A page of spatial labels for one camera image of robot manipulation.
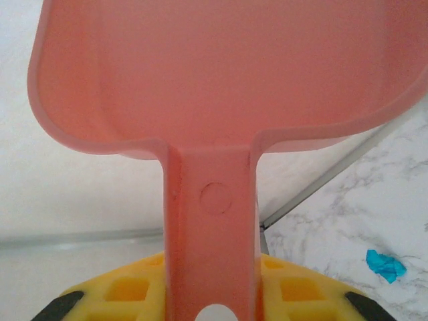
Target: circular indentation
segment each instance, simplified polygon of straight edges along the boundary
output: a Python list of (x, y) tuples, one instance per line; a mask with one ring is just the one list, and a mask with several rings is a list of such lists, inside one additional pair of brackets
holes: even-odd
[(201, 191), (201, 205), (210, 214), (225, 213), (232, 205), (232, 200), (229, 187), (221, 183), (209, 183)]

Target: scoop handle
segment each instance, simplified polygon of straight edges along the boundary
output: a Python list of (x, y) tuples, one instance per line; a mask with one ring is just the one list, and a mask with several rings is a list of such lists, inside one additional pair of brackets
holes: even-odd
[(167, 320), (211, 304), (261, 320), (256, 161), (246, 149), (172, 151), (165, 168)]

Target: blue paper scrap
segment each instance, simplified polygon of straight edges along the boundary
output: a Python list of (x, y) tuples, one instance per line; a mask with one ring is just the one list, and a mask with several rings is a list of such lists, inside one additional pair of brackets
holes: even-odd
[(380, 274), (390, 284), (393, 283), (397, 277), (406, 274), (406, 267), (398, 260), (391, 256), (377, 253), (373, 249), (367, 250), (366, 262), (370, 270), (376, 274)]

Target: pink plastic scoop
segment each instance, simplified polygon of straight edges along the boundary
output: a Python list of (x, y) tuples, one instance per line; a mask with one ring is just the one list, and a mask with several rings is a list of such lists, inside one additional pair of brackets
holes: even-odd
[(56, 140), (162, 163), (167, 318), (261, 320), (257, 160), (398, 116), (427, 64), (428, 0), (45, 0), (28, 82)]

